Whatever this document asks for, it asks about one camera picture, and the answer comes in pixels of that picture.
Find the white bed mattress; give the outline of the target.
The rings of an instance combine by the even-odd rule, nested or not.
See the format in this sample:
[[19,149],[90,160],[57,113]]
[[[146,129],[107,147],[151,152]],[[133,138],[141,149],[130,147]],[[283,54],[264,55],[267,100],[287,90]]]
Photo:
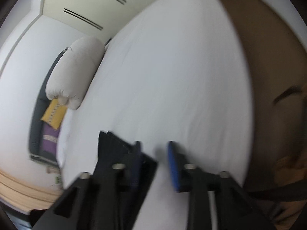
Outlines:
[[252,125],[247,61],[221,2],[156,0],[112,39],[73,114],[64,186],[94,171],[100,131],[140,141],[158,169],[134,228],[185,229],[188,196],[172,187],[167,143],[243,183]]

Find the beige curtain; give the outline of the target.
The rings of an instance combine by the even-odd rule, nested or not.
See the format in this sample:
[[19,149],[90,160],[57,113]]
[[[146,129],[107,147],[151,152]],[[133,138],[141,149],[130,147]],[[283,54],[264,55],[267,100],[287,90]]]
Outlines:
[[22,212],[48,209],[63,190],[36,186],[1,170],[1,199]]

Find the beige folded duvet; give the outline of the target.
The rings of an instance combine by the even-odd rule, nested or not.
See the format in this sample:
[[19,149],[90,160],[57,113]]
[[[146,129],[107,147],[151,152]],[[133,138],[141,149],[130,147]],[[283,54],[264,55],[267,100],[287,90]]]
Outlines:
[[104,54],[104,44],[93,36],[73,42],[51,72],[45,88],[46,97],[58,99],[70,110],[77,110]]

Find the black jeans pant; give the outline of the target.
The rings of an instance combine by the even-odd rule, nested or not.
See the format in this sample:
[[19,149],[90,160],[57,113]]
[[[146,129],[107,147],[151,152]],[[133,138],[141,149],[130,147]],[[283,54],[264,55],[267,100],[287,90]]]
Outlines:
[[124,156],[131,146],[111,132],[99,133],[93,179],[98,186],[93,229],[132,229],[154,179],[158,163],[142,152],[138,186],[125,183]]

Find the cream wardrobe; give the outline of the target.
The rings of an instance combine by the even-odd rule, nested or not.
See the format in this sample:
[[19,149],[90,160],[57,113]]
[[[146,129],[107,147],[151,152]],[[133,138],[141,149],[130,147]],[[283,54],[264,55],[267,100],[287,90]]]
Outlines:
[[44,0],[43,15],[105,43],[155,1]]

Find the dark grey headboard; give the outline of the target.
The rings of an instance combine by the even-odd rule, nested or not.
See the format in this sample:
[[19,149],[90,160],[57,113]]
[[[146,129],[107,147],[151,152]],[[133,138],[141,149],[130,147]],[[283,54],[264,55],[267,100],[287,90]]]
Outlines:
[[47,166],[58,167],[58,163],[56,160],[56,155],[51,154],[43,150],[42,147],[42,139],[43,139],[43,121],[41,121],[42,116],[50,105],[50,100],[46,97],[46,84],[47,81],[58,61],[67,51],[68,47],[65,48],[55,59],[51,68],[49,69],[47,75],[44,78],[42,86],[40,88],[40,92],[37,96],[37,100],[34,106],[34,111],[32,115],[32,120],[30,123],[30,131],[29,131],[29,143],[28,150],[30,160],[35,161],[37,163],[41,163]]

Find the purple pillow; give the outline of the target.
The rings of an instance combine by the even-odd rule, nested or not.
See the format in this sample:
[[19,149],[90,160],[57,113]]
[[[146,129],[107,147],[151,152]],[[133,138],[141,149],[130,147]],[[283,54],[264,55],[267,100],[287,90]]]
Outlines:
[[43,124],[41,146],[43,151],[50,153],[54,157],[56,157],[57,153],[57,142],[59,133],[59,129],[55,130],[49,124]]

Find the yellow pillow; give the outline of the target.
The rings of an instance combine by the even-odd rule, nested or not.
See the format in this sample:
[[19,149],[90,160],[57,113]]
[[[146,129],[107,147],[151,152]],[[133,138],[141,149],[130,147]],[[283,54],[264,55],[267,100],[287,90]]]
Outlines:
[[41,121],[47,123],[54,130],[58,130],[66,114],[67,107],[61,105],[58,99],[53,99],[46,109]]

